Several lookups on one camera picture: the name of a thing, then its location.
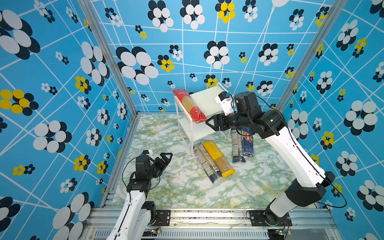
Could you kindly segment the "red spaghetti bag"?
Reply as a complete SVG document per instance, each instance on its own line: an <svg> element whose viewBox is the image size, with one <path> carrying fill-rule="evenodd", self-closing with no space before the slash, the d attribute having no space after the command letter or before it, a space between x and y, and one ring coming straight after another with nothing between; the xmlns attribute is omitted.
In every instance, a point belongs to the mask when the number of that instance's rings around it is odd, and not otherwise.
<svg viewBox="0 0 384 240"><path fill-rule="evenodd" d="M175 89L173 93L182 103L194 123L200 124L207 120L203 111L196 105L195 101L185 89Z"/></svg>

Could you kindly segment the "clear blue spaghetti bag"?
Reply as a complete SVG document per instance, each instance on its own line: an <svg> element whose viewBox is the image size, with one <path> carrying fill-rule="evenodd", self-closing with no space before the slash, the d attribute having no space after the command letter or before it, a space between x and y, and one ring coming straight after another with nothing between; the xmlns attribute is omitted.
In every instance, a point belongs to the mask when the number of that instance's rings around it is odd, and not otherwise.
<svg viewBox="0 0 384 240"><path fill-rule="evenodd" d="M214 163L212 157L209 155L203 145L194 147L194 153L202 165L204 171L212 183L216 182L221 176L221 172L217 165Z"/></svg>

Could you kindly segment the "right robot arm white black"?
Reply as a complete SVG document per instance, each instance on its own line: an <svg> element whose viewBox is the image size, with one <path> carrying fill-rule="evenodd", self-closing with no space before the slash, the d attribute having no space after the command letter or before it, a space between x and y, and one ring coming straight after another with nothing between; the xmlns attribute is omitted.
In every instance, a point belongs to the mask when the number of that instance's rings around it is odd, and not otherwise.
<svg viewBox="0 0 384 240"><path fill-rule="evenodd" d="M253 92L234 97L221 92L215 100L223 113L210 117L206 125L216 132L234 129L239 134L243 129L250 129L252 135L259 135L275 148L296 177L285 192L266 207L264 218L268 225L276 226L296 207L306 207L323 198L335 175L324 171L310 158L294 138L281 112L276 109L263 112L259 96Z"/></svg>

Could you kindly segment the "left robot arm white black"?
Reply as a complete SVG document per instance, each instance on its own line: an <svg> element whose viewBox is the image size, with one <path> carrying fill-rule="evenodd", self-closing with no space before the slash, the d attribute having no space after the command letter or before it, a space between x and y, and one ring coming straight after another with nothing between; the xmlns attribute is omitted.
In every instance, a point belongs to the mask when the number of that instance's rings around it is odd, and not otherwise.
<svg viewBox="0 0 384 240"><path fill-rule="evenodd" d="M172 153L160 153L153 159L149 150L133 158L136 170L126 185L126 200L108 240L140 240L147 225L156 220L156 205L147 201L152 179L159 178L173 158Z"/></svg>

